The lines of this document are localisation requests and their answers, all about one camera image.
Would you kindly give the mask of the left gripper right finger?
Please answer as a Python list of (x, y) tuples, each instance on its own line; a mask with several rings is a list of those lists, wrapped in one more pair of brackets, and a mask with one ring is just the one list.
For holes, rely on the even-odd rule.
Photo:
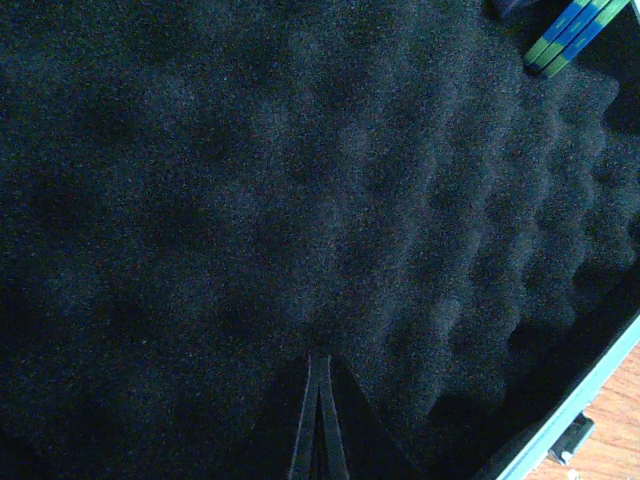
[(333, 395), (330, 356), (319, 358), (318, 395), (319, 438), (317, 447), (319, 453), (317, 465), (319, 478), (348, 480), (350, 474)]

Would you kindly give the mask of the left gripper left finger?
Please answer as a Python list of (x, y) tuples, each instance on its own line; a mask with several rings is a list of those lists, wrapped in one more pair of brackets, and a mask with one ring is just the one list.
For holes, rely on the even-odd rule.
[(312, 476), (319, 398), (319, 369), (319, 357), (316, 354), (310, 354), (308, 377), (288, 473), (290, 480), (307, 480)]

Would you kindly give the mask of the aluminium poker case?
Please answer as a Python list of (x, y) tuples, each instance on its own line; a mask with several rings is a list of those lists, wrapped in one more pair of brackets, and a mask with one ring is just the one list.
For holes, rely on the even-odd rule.
[(639, 303), (639, 24), (5, 1), (1, 475), (282, 479), (332, 357), (356, 479), (466, 479)]

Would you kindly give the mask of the blue green chip stack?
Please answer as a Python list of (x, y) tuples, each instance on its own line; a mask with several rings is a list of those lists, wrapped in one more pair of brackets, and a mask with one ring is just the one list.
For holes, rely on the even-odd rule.
[(550, 79), (572, 62), (629, 4), (639, 17), (639, 2), (572, 1), (524, 55), (524, 66)]

